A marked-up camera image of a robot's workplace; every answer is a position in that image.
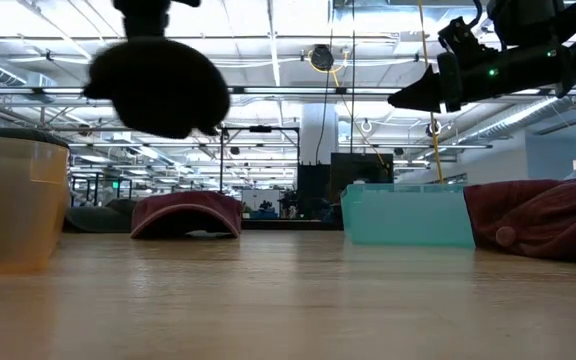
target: teal plastic bin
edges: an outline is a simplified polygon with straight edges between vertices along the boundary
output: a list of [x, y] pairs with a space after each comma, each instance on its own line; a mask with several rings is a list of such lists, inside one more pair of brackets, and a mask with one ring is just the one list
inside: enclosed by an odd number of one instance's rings
[[349, 185], [344, 232], [354, 244], [474, 247], [463, 185]]

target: pillar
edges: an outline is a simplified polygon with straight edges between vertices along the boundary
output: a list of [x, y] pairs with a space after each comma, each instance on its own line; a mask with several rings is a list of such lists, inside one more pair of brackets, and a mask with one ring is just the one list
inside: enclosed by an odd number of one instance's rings
[[316, 165], [318, 162], [330, 165], [330, 154], [338, 151], [338, 131], [336, 103], [324, 104], [304, 104], [303, 116], [299, 125], [301, 131], [301, 158], [303, 165]]

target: wooden table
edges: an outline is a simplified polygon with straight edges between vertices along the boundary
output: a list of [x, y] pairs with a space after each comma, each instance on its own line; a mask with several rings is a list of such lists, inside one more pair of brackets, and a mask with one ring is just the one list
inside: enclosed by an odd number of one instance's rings
[[0, 277], [0, 359], [576, 359], [576, 264], [340, 233], [66, 236]]

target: maroon fabric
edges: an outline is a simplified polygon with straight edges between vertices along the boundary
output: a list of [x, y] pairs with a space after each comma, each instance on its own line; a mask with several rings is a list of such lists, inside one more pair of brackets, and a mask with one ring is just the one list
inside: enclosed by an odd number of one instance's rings
[[132, 216], [133, 238], [174, 238], [189, 232], [241, 233], [242, 205], [211, 191], [192, 191], [141, 200]]
[[477, 185], [464, 195], [478, 247], [576, 260], [576, 180]]

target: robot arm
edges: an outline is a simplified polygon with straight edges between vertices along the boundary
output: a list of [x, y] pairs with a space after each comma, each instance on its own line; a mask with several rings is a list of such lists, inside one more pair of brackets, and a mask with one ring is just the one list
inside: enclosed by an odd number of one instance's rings
[[563, 0], [493, 0], [489, 18], [502, 50], [479, 44], [462, 18], [439, 32], [446, 52], [437, 57], [439, 73], [429, 68], [421, 80], [391, 95], [395, 107], [448, 112], [461, 105], [528, 88], [556, 84], [565, 96], [576, 85], [576, 3]]

